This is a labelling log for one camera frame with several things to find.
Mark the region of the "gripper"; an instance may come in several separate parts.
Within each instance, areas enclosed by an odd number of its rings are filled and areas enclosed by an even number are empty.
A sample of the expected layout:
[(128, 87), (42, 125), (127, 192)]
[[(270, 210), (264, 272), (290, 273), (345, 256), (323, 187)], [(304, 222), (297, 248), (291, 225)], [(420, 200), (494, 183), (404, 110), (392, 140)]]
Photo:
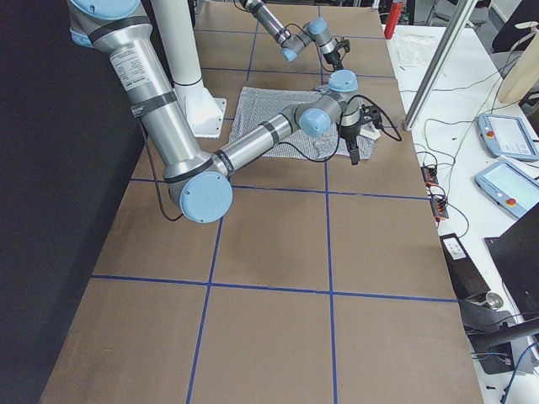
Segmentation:
[(333, 64), (333, 72), (342, 71), (344, 69), (339, 53), (341, 48), (342, 45), (338, 41), (329, 41), (323, 46), (323, 57), (328, 64)]
[(347, 151), (352, 165), (359, 164), (359, 147), (357, 137), (361, 131), (361, 115), (354, 113), (344, 115), (340, 119), (339, 137), (346, 141)]

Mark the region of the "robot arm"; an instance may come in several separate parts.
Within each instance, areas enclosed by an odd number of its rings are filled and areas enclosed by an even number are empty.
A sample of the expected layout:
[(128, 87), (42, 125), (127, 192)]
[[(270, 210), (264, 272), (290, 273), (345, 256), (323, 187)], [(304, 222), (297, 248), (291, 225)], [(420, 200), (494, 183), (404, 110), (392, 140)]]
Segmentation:
[(350, 41), (345, 38), (337, 40), (330, 33), (328, 24), (323, 17), (316, 17), (302, 27), (297, 26), (298, 33), (294, 34), (290, 32), (287, 25), (280, 22), (264, 1), (248, 0), (239, 3), (241, 9), (256, 18), (267, 33), (273, 37), (287, 61), (294, 61), (311, 43), (314, 43), (319, 54), (333, 68), (334, 72), (344, 69), (343, 56), (340, 51), (348, 53)]
[(109, 57), (146, 146), (156, 148), (163, 161), (163, 180), (184, 218), (198, 223), (221, 219), (232, 204), (229, 178), (297, 131), (317, 138), (336, 127), (348, 142), (351, 160), (358, 161), (359, 85), (355, 73), (342, 64), (346, 41), (335, 39), (323, 18), (292, 34), (264, 2), (239, 3), (288, 61), (315, 45), (334, 70), (317, 101), (288, 106), (246, 135), (207, 152), (197, 133), (202, 125), (221, 119), (225, 104), (203, 83), (189, 4), (155, 1), (146, 10), (139, 1), (71, 1), (67, 7), (73, 42)]

